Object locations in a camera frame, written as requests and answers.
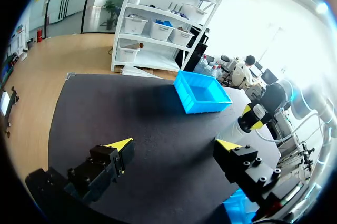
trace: glass wall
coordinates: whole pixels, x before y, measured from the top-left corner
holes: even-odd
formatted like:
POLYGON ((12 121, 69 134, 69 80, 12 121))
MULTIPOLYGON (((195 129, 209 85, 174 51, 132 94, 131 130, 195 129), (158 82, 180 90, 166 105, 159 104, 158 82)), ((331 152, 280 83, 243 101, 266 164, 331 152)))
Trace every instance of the glass wall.
POLYGON ((47 0, 31 0, 29 3, 29 38, 36 37, 37 29, 42 29, 42 37, 44 37, 46 1, 47 0))
POLYGON ((50 0, 47 13, 47 36, 81 33, 85 0, 50 0))
POLYGON ((114 33, 122 3, 123 0, 31 0, 29 37, 36 38, 38 29, 42 29, 44 38, 114 33))
POLYGON ((115 32, 123 0, 88 0, 83 32, 115 32))

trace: wooden floor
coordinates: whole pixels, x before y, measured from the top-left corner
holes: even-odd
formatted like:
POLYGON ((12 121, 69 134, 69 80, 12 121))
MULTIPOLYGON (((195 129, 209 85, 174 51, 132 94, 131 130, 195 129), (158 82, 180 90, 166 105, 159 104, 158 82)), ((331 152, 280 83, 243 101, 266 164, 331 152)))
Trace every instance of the wooden floor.
MULTIPOLYGON (((49 130, 58 96, 68 72, 118 74, 111 72, 108 54, 113 34, 66 35, 35 43, 28 58, 14 66, 5 85, 11 94, 15 86, 20 97, 9 121, 9 154, 19 177, 48 169, 49 130)), ((147 70, 159 77, 175 79, 175 72, 147 70)))

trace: blue object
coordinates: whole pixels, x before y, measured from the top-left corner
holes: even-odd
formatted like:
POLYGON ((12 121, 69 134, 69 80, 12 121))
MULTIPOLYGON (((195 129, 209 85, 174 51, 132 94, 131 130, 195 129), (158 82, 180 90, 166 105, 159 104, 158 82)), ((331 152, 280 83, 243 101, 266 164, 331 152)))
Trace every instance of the blue object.
POLYGON ((162 21, 162 20, 156 20, 156 23, 157 23, 157 24, 161 24, 161 25, 166 25, 166 26, 169 26, 169 27, 173 27, 173 26, 171 25, 171 22, 170 22, 170 21, 167 21, 167 20, 165 20, 165 21, 162 21))
POLYGON ((244 194, 241 189, 238 189, 225 202, 223 202, 223 204, 232 224, 252 223, 252 218, 255 216, 256 210, 252 211, 248 208, 259 208, 256 203, 251 203, 249 201, 246 194, 244 194))
POLYGON ((187 114, 221 112, 232 103, 214 77, 179 71, 173 84, 187 114))

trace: office chair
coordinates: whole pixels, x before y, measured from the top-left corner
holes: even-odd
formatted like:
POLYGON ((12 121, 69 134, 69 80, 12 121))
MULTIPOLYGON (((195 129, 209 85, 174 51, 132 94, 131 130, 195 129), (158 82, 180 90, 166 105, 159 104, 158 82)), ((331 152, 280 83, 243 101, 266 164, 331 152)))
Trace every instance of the office chair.
MULTIPOLYGON (((231 61, 231 60, 229 59, 229 57, 226 56, 226 55, 221 55, 220 59, 223 60, 224 62, 230 62, 230 61, 231 61)), ((225 65, 223 65, 223 64, 221 63, 221 64, 220 64, 220 67, 221 67, 221 69, 222 69, 224 72, 226 72, 226 73, 229 74, 230 70, 227 69, 227 67, 226 67, 225 65)))
POLYGON ((220 83, 221 86, 225 86, 225 87, 229 87, 229 88, 233 88, 233 89, 242 89, 241 84, 246 81, 246 78, 244 77, 242 79, 242 82, 238 85, 238 86, 234 86, 232 83, 232 78, 231 76, 233 75, 234 70, 236 69, 236 67, 224 78, 224 80, 220 83))

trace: gray table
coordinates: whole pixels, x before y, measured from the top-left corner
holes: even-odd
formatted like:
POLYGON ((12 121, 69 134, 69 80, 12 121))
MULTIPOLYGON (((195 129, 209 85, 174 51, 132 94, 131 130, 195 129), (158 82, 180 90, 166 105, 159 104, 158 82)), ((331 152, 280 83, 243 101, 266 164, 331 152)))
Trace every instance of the gray table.
MULTIPOLYGON (((125 175, 93 209, 128 223, 213 222, 218 206, 237 189, 212 157, 213 139, 242 114, 248 97, 226 89, 233 101, 226 111, 186 115, 172 83, 117 75, 76 75, 65 82, 49 135, 49 165, 66 175, 96 144, 135 141, 125 175)), ((266 127, 261 133, 271 138, 266 127)), ((239 144, 257 148, 276 166, 274 143, 251 133, 239 144)))

